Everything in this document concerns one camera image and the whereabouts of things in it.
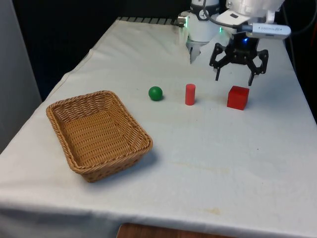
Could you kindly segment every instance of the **red block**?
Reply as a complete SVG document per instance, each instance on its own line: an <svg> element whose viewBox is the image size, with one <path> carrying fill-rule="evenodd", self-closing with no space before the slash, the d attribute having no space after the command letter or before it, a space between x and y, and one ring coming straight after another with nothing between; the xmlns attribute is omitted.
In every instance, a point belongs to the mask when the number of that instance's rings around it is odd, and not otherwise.
<svg viewBox="0 0 317 238"><path fill-rule="evenodd" d="M249 89L233 86L228 95L227 107L244 110L248 102Z"/></svg>

